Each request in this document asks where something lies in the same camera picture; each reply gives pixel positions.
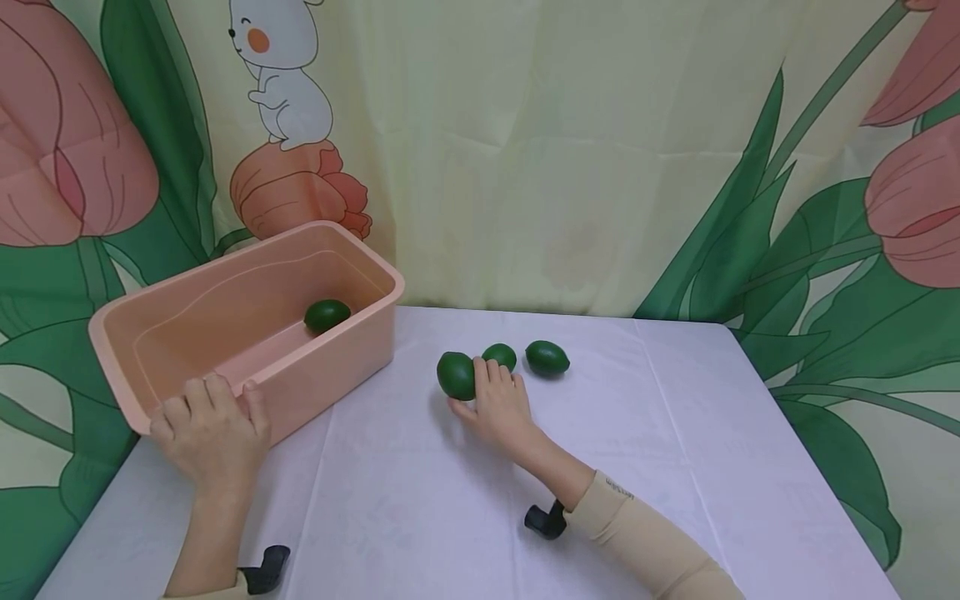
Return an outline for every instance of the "orange cheek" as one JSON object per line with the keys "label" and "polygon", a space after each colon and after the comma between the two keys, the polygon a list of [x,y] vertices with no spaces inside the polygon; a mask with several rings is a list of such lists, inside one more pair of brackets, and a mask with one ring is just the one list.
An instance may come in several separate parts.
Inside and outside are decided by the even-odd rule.
{"label": "orange cheek", "polygon": [[262,30],[251,29],[247,32],[247,43],[250,49],[257,54],[270,50],[270,38]]}

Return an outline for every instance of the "finger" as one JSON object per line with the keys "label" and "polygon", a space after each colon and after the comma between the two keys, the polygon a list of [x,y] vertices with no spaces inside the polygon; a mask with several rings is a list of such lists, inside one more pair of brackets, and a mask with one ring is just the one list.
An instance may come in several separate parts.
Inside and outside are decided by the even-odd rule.
{"label": "finger", "polygon": [[237,407],[237,399],[233,396],[233,390],[230,389],[226,377],[212,373],[204,378],[204,384],[206,392],[210,396],[210,404],[213,406],[213,410],[228,415],[240,412]]}
{"label": "finger", "polygon": [[205,417],[213,412],[210,394],[207,393],[206,384],[202,379],[187,381],[183,386],[183,395],[186,396],[186,404],[190,407],[190,415],[194,419]]}
{"label": "finger", "polygon": [[174,436],[190,426],[190,409],[187,407],[183,396],[174,396],[164,400],[160,407],[163,410],[163,416],[173,427]]}
{"label": "finger", "polygon": [[455,398],[447,398],[446,405],[450,411],[456,415],[467,427],[473,427],[477,423],[477,414],[472,408],[467,406],[466,402],[461,402]]}
{"label": "finger", "polygon": [[491,383],[500,383],[500,364],[495,360],[487,361],[487,371]]}
{"label": "finger", "polygon": [[250,407],[250,422],[253,423],[253,431],[260,438],[270,437],[270,416],[267,414],[266,397],[260,386],[253,381],[243,384],[243,397]]}
{"label": "finger", "polygon": [[523,397],[527,397],[527,384],[523,381],[523,375],[517,373],[513,376],[514,378],[514,387],[520,390],[520,393],[523,394]]}
{"label": "finger", "polygon": [[520,399],[520,405],[523,406],[523,410],[530,415],[530,397],[527,395],[527,384],[523,381],[523,375],[517,373],[514,375],[514,387],[518,392]]}
{"label": "finger", "polygon": [[157,407],[150,418],[150,437],[160,444],[168,444],[174,440],[174,428],[163,415],[161,407]]}
{"label": "finger", "polygon": [[473,359],[473,379],[477,392],[483,390],[490,383],[490,376],[487,374],[487,363],[477,356]]}

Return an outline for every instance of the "green lime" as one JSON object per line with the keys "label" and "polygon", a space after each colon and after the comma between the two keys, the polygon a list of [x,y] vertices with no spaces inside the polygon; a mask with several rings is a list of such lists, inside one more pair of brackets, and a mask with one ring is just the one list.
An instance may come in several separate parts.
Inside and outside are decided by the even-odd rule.
{"label": "green lime", "polygon": [[566,357],[564,349],[544,340],[527,347],[527,362],[531,371],[546,377],[559,375],[570,368],[570,359]]}
{"label": "green lime", "polygon": [[445,352],[437,363],[437,381],[444,393],[458,400],[473,400],[476,383],[473,378],[473,361],[462,352]]}
{"label": "green lime", "polygon": [[339,300],[320,300],[310,304],[303,315],[307,328],[320,335],[350,318],[350,308]]}
{"label": "green lime", "polygon": [[487,348],[483,353],[484,360],[495,360],[497,364],[503,365],[510,372],[514,372],[516,367],[516,352],[506,344],[494,344]]}

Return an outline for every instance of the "pink tulip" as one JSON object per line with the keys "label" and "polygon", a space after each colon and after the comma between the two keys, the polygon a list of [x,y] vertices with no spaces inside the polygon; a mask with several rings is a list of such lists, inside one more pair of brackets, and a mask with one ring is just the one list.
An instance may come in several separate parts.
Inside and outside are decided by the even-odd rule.
{"label": "pink tulip", "polygon": [[47,0],[0,0],[0,245],[136,225],[156,167],[83,36]]}
{"label": "pink tulip", "polygon": [[288,151],[264,144],[233,171],[233,208],[261,240],[311,221],[339,223],[364,239],[373,224],[364,212],[367,187],[343,168],[340,152],[328,139]]}
{"label": "pink tulip", "polygon": [[915,119],[960,90],[960,0],[907,0],[931,11],[917,37],[863,119],[890,127]]}
{"label": "pink tulip", "polygon": [[904,278],[960,287],[960,115],[917,135],[874,170],[867,221]]}

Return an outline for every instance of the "pink plastic bin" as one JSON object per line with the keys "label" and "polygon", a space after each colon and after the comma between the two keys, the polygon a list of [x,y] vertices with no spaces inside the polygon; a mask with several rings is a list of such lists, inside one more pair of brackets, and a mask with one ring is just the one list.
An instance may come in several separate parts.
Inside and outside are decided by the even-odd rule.
{"label": "pink plastic bin", "polygon": [[[141,434],[149,414],[209,372],[239,394],[260,384],[272,444],[329,408],[394,357],[403,278],[346,229],[291,229],[101,308],[90,338],[124,417]],[[303,313],[317,300],[352,316],[314,337]]]}

